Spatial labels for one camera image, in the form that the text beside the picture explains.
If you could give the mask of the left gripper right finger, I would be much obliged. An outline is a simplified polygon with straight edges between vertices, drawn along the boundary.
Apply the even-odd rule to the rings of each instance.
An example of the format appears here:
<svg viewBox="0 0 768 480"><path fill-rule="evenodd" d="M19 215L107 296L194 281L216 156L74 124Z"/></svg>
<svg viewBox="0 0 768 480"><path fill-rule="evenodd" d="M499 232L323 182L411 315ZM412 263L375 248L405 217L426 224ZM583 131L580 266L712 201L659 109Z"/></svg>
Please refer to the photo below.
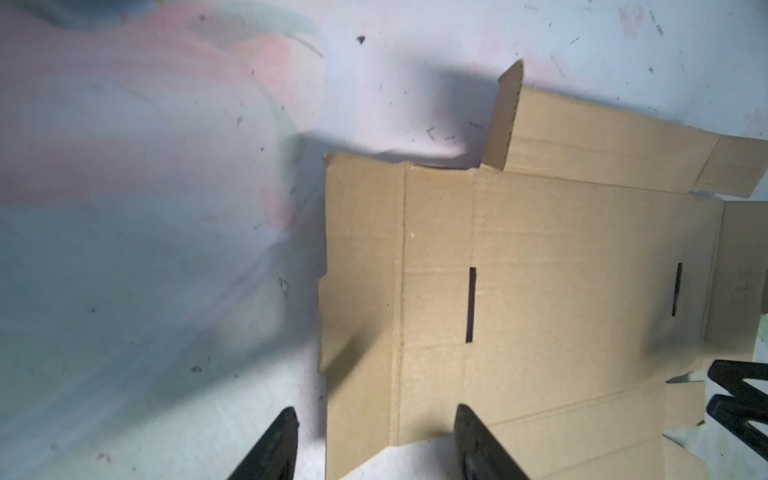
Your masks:
<svg viewBox="0 0 768 480"><path fill-rule="evenodd" d="M466 480L529 480L482 420L466 404L459 404L454 438Z"/></svg>

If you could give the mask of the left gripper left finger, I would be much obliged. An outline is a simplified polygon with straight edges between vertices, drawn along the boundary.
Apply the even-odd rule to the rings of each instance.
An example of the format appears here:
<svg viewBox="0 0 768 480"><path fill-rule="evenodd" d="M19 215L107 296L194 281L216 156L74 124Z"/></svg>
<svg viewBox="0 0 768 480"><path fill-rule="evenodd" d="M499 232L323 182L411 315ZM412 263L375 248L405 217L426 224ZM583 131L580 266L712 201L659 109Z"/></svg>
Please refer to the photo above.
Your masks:
<svg viewBox="0 0 768 480"><path fill-rule="evenodd" d="M299 421L293 407L283 409L229 480L291 480L298 452Z"/></svg>

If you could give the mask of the brown cardboard box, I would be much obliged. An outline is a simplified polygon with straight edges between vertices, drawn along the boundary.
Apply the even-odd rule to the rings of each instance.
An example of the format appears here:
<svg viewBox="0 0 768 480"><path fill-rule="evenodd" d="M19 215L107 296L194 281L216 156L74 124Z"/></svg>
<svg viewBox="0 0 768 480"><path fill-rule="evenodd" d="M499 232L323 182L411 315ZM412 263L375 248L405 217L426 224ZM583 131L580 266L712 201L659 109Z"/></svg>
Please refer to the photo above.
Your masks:
<svg viewBox="0 0 768 480"><path fill-rule="evenodd" d="M476 414L532 479L703 479L676 377L747 360L767 273L763 140L528 88L477 168L325 158L325 475Z"/></svg>

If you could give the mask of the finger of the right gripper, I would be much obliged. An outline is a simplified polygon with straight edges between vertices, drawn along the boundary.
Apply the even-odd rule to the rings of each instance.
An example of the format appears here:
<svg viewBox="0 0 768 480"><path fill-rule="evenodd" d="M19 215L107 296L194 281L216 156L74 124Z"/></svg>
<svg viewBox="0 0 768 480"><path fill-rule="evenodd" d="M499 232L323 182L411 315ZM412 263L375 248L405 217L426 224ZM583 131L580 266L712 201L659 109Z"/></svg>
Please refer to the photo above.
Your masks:
<svg viewBox="0 0 768 480"><path fill-rule="evenodd" d="M757 407L767 406L767 394L748 383L748 380L767 380L765 363L715 360L707 371L707 377L735 399Z"/></svg>
<svg viewBox="0 0 768 480"><path fill-rule="evenodd" d="M718 394L710 399L706 412L754 453L767 460L767 435L755 426L755 423L767 424L765 404Z"/></svg>

